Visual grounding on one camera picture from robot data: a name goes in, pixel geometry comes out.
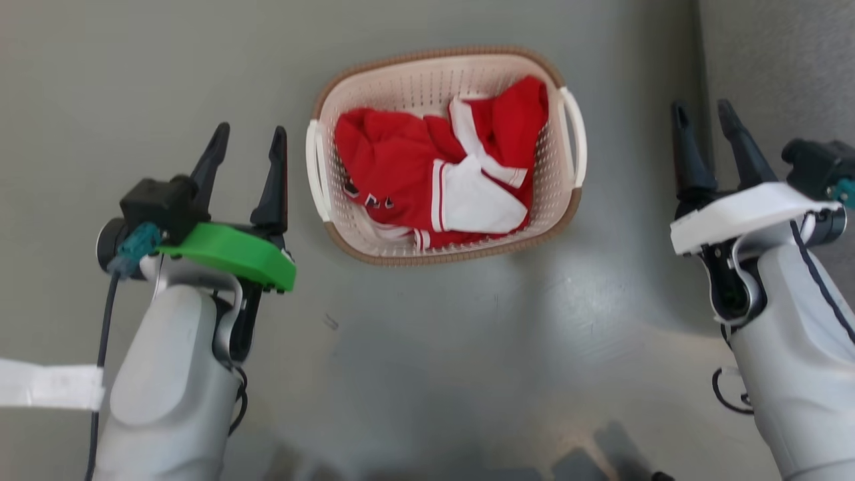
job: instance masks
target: gray fabric surface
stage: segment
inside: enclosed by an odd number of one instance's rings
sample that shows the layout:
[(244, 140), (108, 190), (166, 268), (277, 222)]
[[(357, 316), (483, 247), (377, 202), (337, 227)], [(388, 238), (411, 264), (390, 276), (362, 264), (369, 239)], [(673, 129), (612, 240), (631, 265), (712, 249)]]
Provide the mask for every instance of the gray fabric surface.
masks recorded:
[[(855, 2), (852, 0), (700, 0), (711, 112), (728, 98), (772, 169), (789, 166), (793, 138), (855, 144)], [(711, 123), (722, 187), (738, 177), (716, 118)], [(855, 229), (815, 250), (851, 303)]]

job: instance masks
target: red garment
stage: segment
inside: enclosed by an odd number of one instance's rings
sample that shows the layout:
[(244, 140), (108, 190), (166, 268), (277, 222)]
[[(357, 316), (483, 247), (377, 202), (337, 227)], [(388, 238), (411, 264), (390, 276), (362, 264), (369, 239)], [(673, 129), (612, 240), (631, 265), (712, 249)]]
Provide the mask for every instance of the red garment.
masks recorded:
[[(492, 203), (478, 204), (460, 188), (446, 191), (445, 180), (447, 172), (469, 154), (481, 162), (485, 175), (528, 212), (536, 143), (549, 115), (545, 85), (526, 77), (496, 98), (463, 102), (469, 107), (451, 111), (451, 123), (437, 116), (420, 119), (402, 112), (356, 109), (343, 114), (335, 128), (334, 141), (353, 184), (347, 193), (365, 205), (376, 222), (420, 230), (416, 232), (420, 248), (500, 237), (528, 225), (526, 213), (522, 223), (514, 223), (515, 228), (502, 230), (502, 234), (450, 229), (446, 224), (470, 229), (468, 218), (478, 225), (483, 216), (495, 217), (497, 212), (489, 211)], [(460, 134), (465, 122), (474, 123), (477, 139), (466, 136), (462, 143), (455, 132)]]

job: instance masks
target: robotic arm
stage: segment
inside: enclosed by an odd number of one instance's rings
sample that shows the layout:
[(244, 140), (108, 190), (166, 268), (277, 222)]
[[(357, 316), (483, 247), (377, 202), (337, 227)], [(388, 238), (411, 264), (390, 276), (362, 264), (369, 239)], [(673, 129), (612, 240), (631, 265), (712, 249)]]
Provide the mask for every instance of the robotic arm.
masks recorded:
[(835, 241), (852, 207), (855, 150), (794, 140), (779, 182), (727, 100), (722, 130), (740, 176), (719, 192), (681, 103), (672, 106), (675, 252), (698, 256), (755, 423), (788, 480), (855, 478), (855, 315), (809, 246)]
[[(228, 134), (226, 123), (216, 129), (190, 177), (141, 181), (120, 202), (124, 217), (98, 236), (104, 270), (113, 270), (123, 242), (141, 225), (154, 224), (163, 242), (127, 272), (154, 282), (155, 293), (110, 393), (110, 415), (87, 478), (219, 476), (227, 436), (246, 409), (240, 366), (262, 293), (292, 290), (296, 275), (283, 238), (284, 128), (276, 128), (251, 225), (210, 222), (208, 203)], [(232, 423), (236, 400), (241, 410)], [(97, 414), (93, 435), (97, 442)]]

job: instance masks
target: laundry basket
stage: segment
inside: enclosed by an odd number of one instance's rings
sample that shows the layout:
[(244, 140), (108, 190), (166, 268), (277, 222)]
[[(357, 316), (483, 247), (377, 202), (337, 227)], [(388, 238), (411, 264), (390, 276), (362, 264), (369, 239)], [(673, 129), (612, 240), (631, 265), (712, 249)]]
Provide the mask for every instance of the laundry basket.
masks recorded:
[[(549, 95), (549, 121), (537, 142), (528, 226), (500, 239), (424, 252), (415, 242), (380, 237), (364, 207), (345, 194), (348, 175), (333, 143), (339, 116), (357, 107), (445, 116), (455, 95), (499, 95), (526, 75), (543, 80)], [(564, 230), (581, 198), (587, 143), (579, 106), (546, 59), (517, 47), (469, 47), (400, 56), (340, 74), (315, 105), (306, 133), (306, 164), (315, 207), (342, 250), (370, 264), (435, 264), (521, 251)]]

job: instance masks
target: red and white clothing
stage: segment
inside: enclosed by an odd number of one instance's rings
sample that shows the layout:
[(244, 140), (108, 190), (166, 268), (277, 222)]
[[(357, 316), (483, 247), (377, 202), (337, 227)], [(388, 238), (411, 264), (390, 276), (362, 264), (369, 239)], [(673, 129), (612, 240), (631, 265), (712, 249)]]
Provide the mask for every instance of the red and white clothing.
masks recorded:
[(496, 98), (454, 98), (451, 122), (356, 109), (335, 128), (345, 191), (387, 233), (413, 229), (420, 249), (506, 235), (528, 224), (534, 152), (548, 118), (543, 82)]

